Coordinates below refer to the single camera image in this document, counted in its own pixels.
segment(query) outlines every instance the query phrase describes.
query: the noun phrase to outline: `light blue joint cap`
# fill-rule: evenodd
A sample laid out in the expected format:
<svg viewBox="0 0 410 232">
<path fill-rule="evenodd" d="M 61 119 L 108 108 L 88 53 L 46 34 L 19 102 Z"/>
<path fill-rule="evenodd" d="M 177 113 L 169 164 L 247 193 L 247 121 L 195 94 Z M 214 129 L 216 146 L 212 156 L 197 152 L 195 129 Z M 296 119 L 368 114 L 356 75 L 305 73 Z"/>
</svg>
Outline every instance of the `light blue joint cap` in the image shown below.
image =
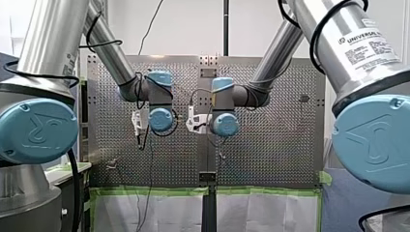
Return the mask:
<svg viewBox="0 0 410 232">
<path fill-rule="evenodd" d="M 56 160 L 74 145 L 78 122 L 64 103 L 22 101 L 0 115 L 0 159 L 22 164 Z"/>
<path fill-rule="evenodd" d="M 239 131 L 238 119 L 231 113 L 223 113 L 213 123 L 214 133 L 221 137 L 230 137 Z"/>
<path fill-rule="evenodd" d="M 376 95 L 353 102 L 337 117 L 337 156 L 362 182 L 410 193 L 410 98 Z"/>
<path fill-rule="evenodd" d="M 172 127 L 173 117 L 171 111 L 165 108 L 156 108 L 150 112 L 149 124 L 153 131 L 164 132 Z"/>
<path fill-rule="evenodd" d="M 212 93 L 216 93 L 233 86 L 231 77 L 217 77 L 212 81 Z"/>
<path fill-rule="evenodd" d="M 160 85 L 163 85 L 166 87 L 170 87 L 172 85 L 171 72 L 151 71 L 151 72 L 148 72 L 148 77 L 155 80 Z"/>
</svg>

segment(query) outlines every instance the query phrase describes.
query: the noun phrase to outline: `perforated metal panel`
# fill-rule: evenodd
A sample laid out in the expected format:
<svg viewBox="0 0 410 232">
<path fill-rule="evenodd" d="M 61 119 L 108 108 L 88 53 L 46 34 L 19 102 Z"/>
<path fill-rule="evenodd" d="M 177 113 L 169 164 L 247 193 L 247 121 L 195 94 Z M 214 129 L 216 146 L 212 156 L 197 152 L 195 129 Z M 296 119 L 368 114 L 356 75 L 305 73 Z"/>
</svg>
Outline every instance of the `perforated metal panel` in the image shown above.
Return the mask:
<svg viewBox="0 0 410 232">
<path fill-rule="evenodd" d="M 132 67 L 167 70 L 173 74 L 174 108 L 180 125 L 167 138 L 151 136 L 145 151 L 137 149 L 131 121 L 135 103 L 119 99 L 117 87 L 98 58 L 89 57 L 89 160 L 95 164 L 93 186 L 150 185 L 197 187 L 198 166 L 206 151 L 197 149 L 198 136 L 185 127 L 190 93 L 200 78 L 199 57 L 129 56 Z M 246 83 L 259 58 L 219 58 L 219 76 Z M 308 96 L 308 102 L 300 102 Z M 324 77 L 307 60 L 296 59 L 284 77 L 276 82 L 269 106 L 247 112 L 238 109 L 241 132 L 228 139 L 220 155 L 221 185 L 255 185 L 313 188 L 321 167 L 323 147 Z M 107 164 L 117 160 L 117 168 Z"/>
<path fill-rule="evenodd" d="M 256 68 L 222 58 L 219 76 L 246 84 Z M 219 184 L 312 188 L 321 166 L 323 92 L 324 78 L 309 60 L 295 59 L 276 80 L 269 106 L 237 109 L 240 133 L 217 151 Z"/>
</svg>

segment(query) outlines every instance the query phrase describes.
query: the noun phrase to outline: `universal robots logo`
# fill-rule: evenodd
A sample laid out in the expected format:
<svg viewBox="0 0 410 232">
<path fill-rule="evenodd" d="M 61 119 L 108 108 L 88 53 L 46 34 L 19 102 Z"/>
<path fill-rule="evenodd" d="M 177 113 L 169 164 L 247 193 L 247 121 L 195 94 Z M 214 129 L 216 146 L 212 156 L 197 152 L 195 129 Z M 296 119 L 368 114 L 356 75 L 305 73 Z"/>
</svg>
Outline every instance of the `universal robots logo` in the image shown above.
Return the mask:
<svg viewBox="0 0 410 232">
<path fill-rule="evenodd" d="M 346 43 L 346 39 L 344 37 L 338 40 L 338 44 L 344 44 L 344 43 Z"/>
</svg>

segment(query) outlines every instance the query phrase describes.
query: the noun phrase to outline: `wire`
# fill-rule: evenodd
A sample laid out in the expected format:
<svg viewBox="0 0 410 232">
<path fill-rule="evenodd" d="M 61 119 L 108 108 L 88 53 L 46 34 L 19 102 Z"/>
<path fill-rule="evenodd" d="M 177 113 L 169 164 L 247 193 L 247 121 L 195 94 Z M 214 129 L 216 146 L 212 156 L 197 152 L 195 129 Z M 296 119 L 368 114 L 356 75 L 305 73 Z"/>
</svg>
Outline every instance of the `wire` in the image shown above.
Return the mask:
<svg viewBox="0 0 410 232">
<path fill-rule="evenodd" d="M 135 96 L 136 96 L 136 108 L 137 109 L 142 109 L 145 106 L 145 101 L 142 102 L 142 105 L 139 105 L 139 102 L 141 100 L 140 94 L 142 92 L 142 79 L 143 79 L 142 76 L 143 75 L 142 75 L 141 72 L 136 72 L 135 76 L 137 77 L 138 75 L 139 75 L 139 78 L 136 81 L 137 86 L 134 88 L 134 91 L 135 91 Z"/>
<path fill-rule="evenodd" d="M 104 46 L 104 45 L 109 45 L 109 44 L 118 44 L 118 45 L 123 44 L 123 41 L 121 40 L 115 40 L 115 41 L 103 42 L 103 43 L 97 43 L 97 44 L 90 43 L 91 33 L 93 32 L 94 27 L 96 26 L 97 22 L 99 21 L 102 15 L 103 15 L 103 12 L 97 13 L 97 16 L 94 18 L 93 23 L 91 24 L 90 29 L 88 30 L 87 35 L 85 37 L 85 41 L 87 45 L 81 45 L 79 48 L 88 48 L 91 52 L 96 53 L 93 47 Z"/>
<path fill-rule="evenodd" d="M 142 220 L 142 222 L 139 224 L 138 222 L 138 226 L 136 227 L 136 232 L 140 232 L 142 227 L 145 224 L 145 221 L 147 219 L 147 214 L 148 214 L 148 205 L 150 202 L 150 196 L 151 196 L 151 190 L 153 188 L 153 166 L 154 166 L 154 149 L 153 149 L 153 143 L 152 143 L 152 138 L 150 137 L 150 151 L 151 151 L 151 163 L 150 163 L 150 188 L 148 190 L 148 195 L 147 195 L 147 201 L 145 203 L 145 212 L 144 212 L 144 218 Z"/>
<path fill-rule="evenodd" d="M 157 133 L 157 132 L 152 130 L 154 135 L 156 135 L 158 137 L 168 137 L 169 135 L 171 135 L 172 133 L 174 133 L 177 130 L 178 125 L 179 125 L 178 113 L 177 113 L 177 111 L 175 111 L 175 109 L 172 109 L 172 113 L 174 113 L 175 122 L 176 122 L 176 125 L 175 125 L 174 129 L 171 132 L 167 133 L 167 134 Z"/>
<path fill-rule="evenodd" d="M 211 90 L 207 90 L 207 89 L 203 89 L 203 88 L 195 89 L 195 90 L 190 94 L 190 105 L 193 105 L 193 95 L 194 95 L 196 92 L 198 92 L 198 91 L 203 91 L 203 92 L 207 92 L 207 93 L 212 94 L 212 91 L 211 91 Z"/>
<path fill-rule="evenodd" d="M 393 208 L 384 209 L 380 211 L 374 211 L 374 212 L 371 212 L 359 218 L 359 227 L 362 229 L 362 231 L 365 232 L 366 229 L 363 225 L 363 222 L 365 222 L 369 218 L 379 216 L 379 215 L 390 214 L 390 213 L 404 213 L 404 212 L 409 212 L 409 211 L 410 211 L 410 205 L 404 205 L 404 206 L 393 207 Z"/>
<path fill-rule="evenodd" d="M 139 138 L 138 138 L 138 150 L 139 151 L 144 151 L 145 150 L 145 145 L 147 144 L 147 137 L 148 137 L 149 132 L 150 132 L 150 125 L 148 125 L 147 129 L 145 130 L 144 143 L 142 144 L 142 146 L 139 146 L 140 143 L 139 143 Z"/>
<path fill-rule="evenodd" d="M 366 12 L 368 9 L 368 0 L 363 0 L 365 3 L 364 5 L 364 11 Z M 317 62 L 316 58 L 314 57 L 315 54 L 315 49 L 316 49 L 316 43 L 319 40 L 320 35 L 322 34 L 322 30 L 325 27 L 325 25 L 328 23 L 328 21 L 338 12 L 340 11 L 343 7 L 346 6 L 347 3 L 352 3 L 354 4 L 355 2 L 352 2 L 352 0 L 343 0 L 336 5 L 334 5 L 327 13 L 326 15 L 322 18 L 322 20 L 317 24 L 316 29 L 313 32 L 313 35 L 311 36 L 310 40 L 310 47 L 309 47 L 309 56 L 311 63 L 313 66 L 320 72 L 325 74 L 323 69 L 320 67 L 319 63 Z"/>
<path fill-rule="evenodd" d="M 153 26 L 154 20 L 155 20 L 155 18 L 156 18 L 156 16 L 157 16 L 158 11 L 160 10 L 160 7 L 161 7 L 161 5 L 162 5 L 162 2 L 163 2 L 163 0 L 161 0 L 161 1 L 159 2 L 158 6 L 157 6 L 157 9 L 155 10 L 154 16 L 153 16 L 153 18 L 151 19 L 150 25 L 148 26 L 148 30 L 147 30 L 147 32 L 145 33 L 145 36 L 142 38 L 141 47 L 139 48 L 138 55 L 141 55 L 141 51 L 142 51 L 142 47 L 144 47 L 145 39 L 148 37 L 148 34 L 150 34 L 151 27 Z"/>
<path fill-rule="evenodd" d="M 10 67 L 17 65 L 18 61 L 8 62 L 3 66 L 3 69 L 9 73 L 13 73 L 23 77 L 36 77 L 36 78 L 47 78 L 47 79 L 62 79 L 62 80 L 73 80 L 73 83 L 70 84 L 70 88 L 73 88 L 79 83 L 79 78 L 73 75 L 52 75 L 52 74 L 32 74 L 27 72 L 20 72 L 13 70 Z"/>
<path fill-rule="evenodd" d="M 299 26 L 299 23 L 297 23 L 295 20 L 293 20 L 293 18 L 291 18 L 291 17 L 286 13 L 286 11 L 284 10 L 283 0 L 278 0 L 278 5 L 279 5 L 280 13 L 282 14 L 283 18 L 286 19 L 286 20 L 288 20 L 288 21 L 289 21 L 292 25 L 294 25 L 295 27 L 301 28 L 301 27 Z"/>
<path fill-rule="evenodd" d="M 76 165 L 75 154 L 73 148 L 68 152 L 70 164 L 72 165 L 73 173 L 73 188 L 74 188 L 74 212 L 73 212 L 73 227 L 72 231 L 77 231 L 78 226 L 81 222 L 82 207 L 81 207 L 81 192 L 80 192 L 80 181 L 78 174 L 78 167 Z"/>
</svg>

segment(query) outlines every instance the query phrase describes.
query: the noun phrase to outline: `white sticker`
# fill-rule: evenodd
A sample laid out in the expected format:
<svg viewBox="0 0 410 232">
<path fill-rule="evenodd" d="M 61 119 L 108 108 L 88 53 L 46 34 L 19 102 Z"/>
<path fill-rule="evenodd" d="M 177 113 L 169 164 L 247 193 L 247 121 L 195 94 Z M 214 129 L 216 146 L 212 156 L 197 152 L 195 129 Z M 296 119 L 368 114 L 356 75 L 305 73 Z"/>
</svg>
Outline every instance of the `white sticker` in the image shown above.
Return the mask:
<svg viewBox="0 0 410 232">
<path fill-rule="evenodd" d="M 376 66 L 399 62 L 400 58 L 377 28 L 363 28 L 338 40 L 355 79 L 366 76 Z"/>
<path fill-rule="evenodd" d="M 371 20 L 370 18 L 363 18 L 362 22 L 366 27 L 377 27 L 376 22 Z"/>
</svg>

